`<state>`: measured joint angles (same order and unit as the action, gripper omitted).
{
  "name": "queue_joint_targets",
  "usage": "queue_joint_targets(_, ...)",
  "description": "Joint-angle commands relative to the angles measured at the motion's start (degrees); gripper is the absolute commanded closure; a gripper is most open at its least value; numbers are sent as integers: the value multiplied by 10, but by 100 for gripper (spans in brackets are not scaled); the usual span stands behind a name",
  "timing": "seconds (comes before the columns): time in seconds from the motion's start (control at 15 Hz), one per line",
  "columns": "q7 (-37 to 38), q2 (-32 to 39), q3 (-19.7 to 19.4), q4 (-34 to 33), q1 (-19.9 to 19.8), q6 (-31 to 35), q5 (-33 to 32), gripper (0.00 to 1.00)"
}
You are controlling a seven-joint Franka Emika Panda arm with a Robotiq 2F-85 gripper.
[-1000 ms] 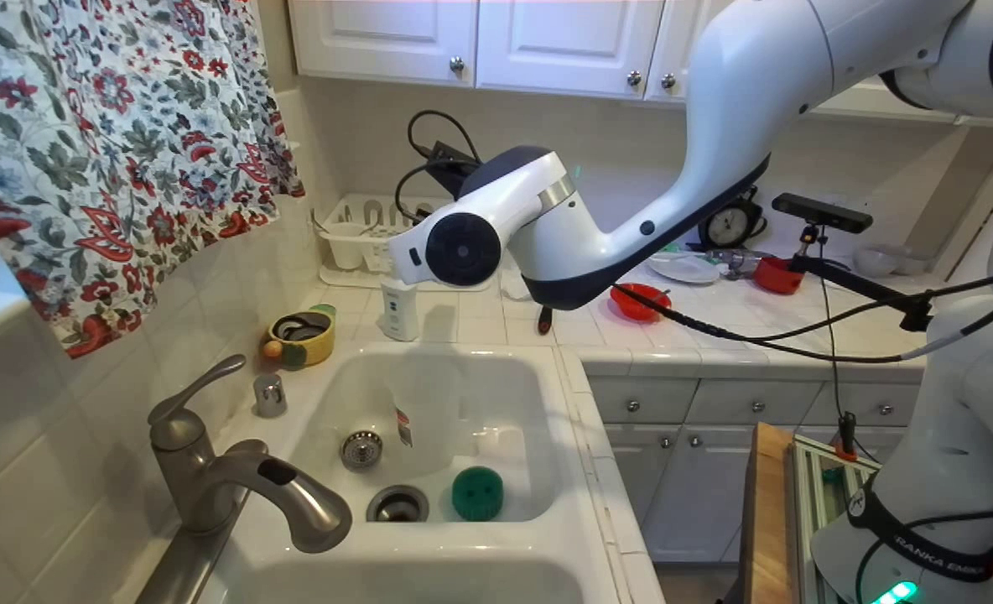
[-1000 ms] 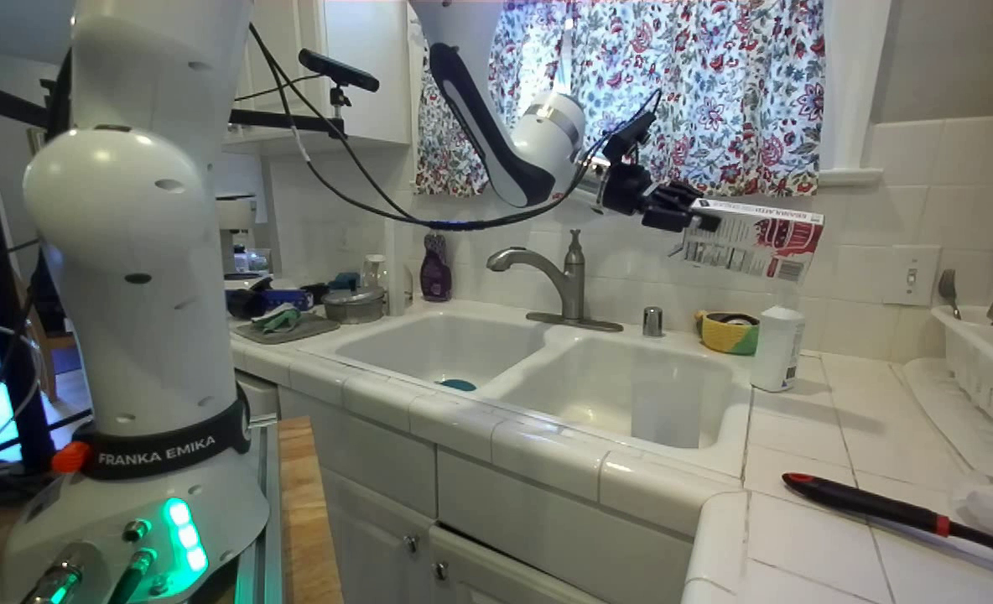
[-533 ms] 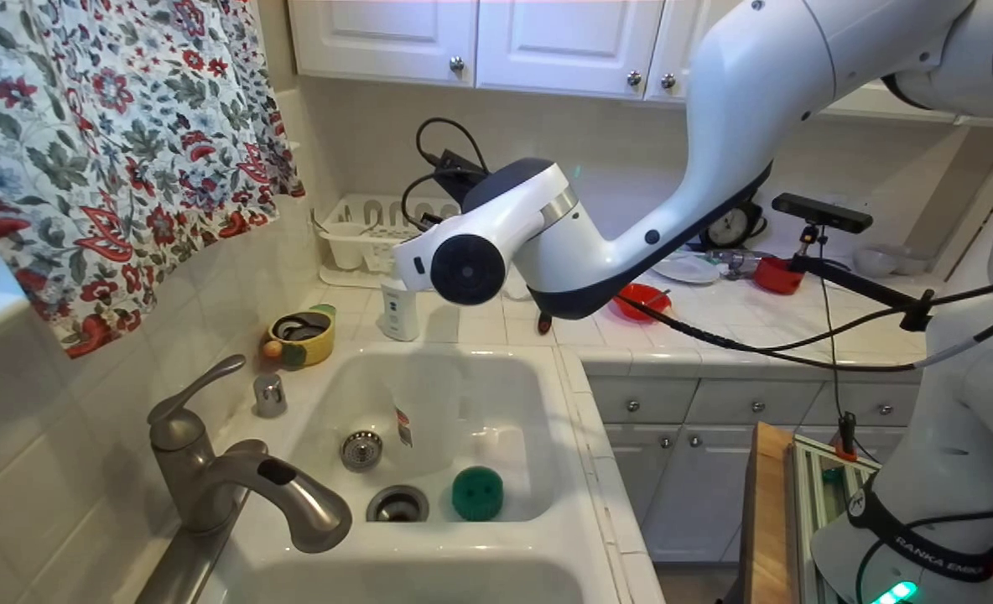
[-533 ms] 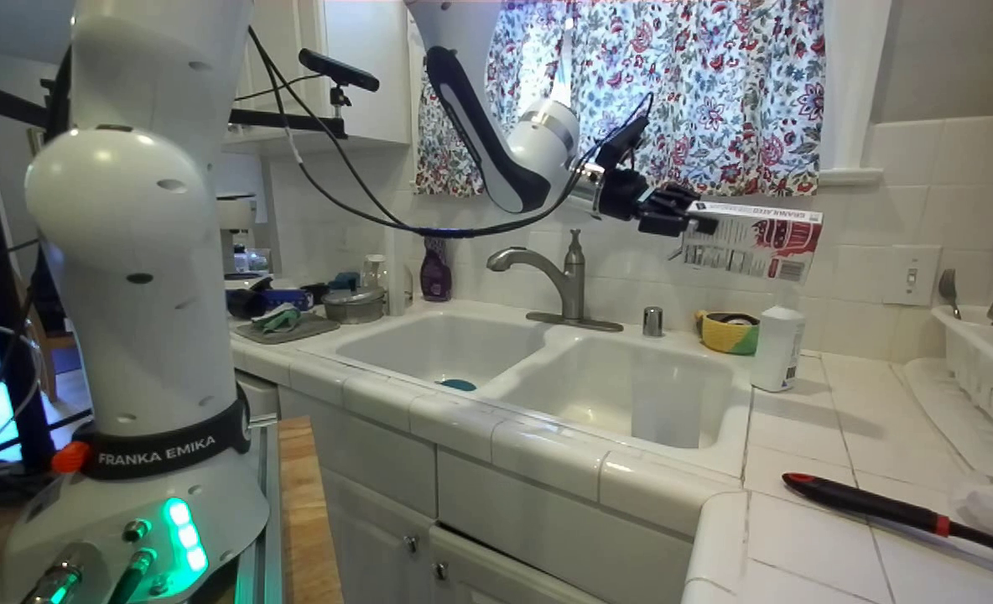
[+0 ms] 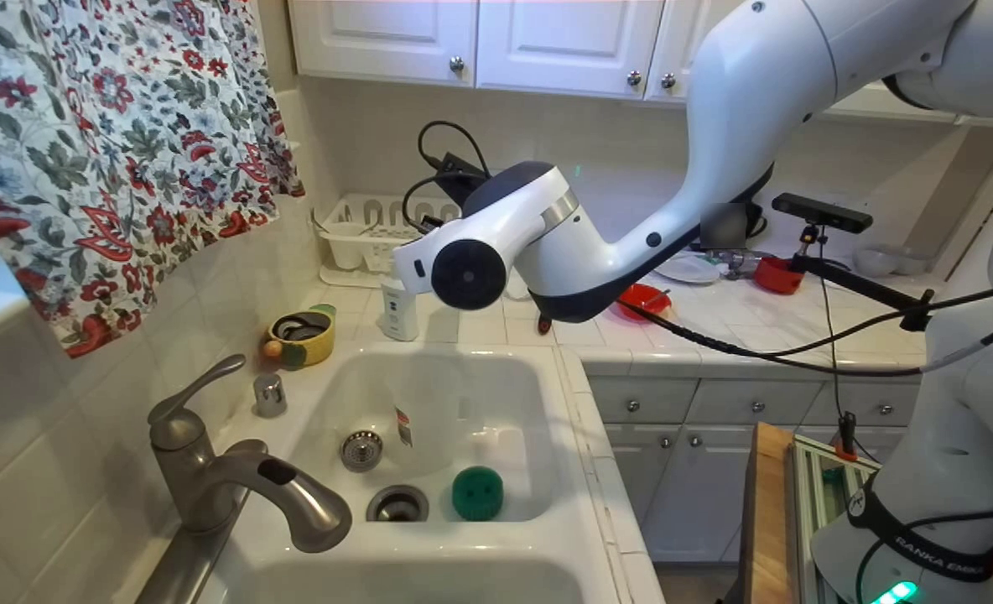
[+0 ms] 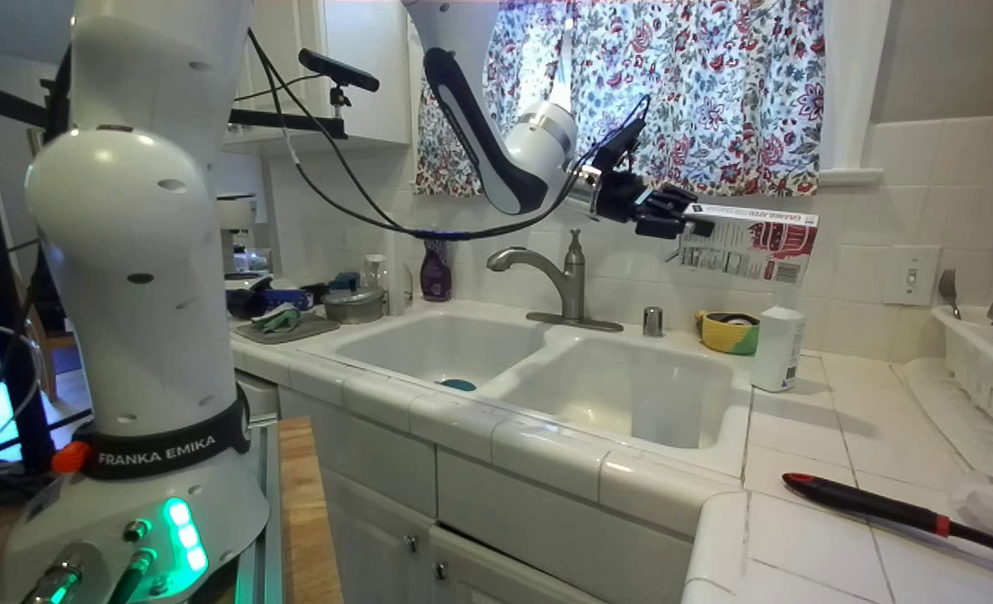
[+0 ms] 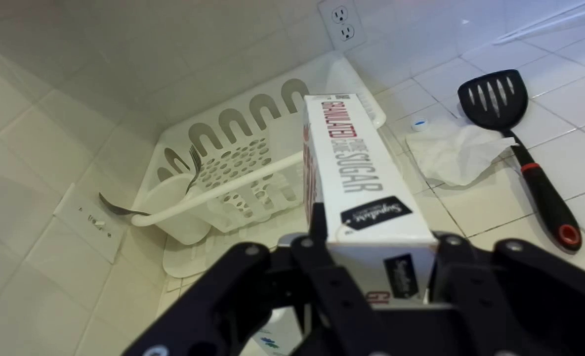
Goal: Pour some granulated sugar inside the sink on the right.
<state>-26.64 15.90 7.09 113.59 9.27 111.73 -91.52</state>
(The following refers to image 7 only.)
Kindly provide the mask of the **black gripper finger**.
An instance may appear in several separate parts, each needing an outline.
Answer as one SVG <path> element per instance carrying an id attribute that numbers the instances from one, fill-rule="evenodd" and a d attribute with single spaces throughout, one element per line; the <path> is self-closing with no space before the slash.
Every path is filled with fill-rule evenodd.
<path id="1" fill-rule="evenodd" d="M 309 235 L 318 251 L 326 249 L 328 225 L 326 225 L 326 210 L 322 202 L 313 204 Z"/>

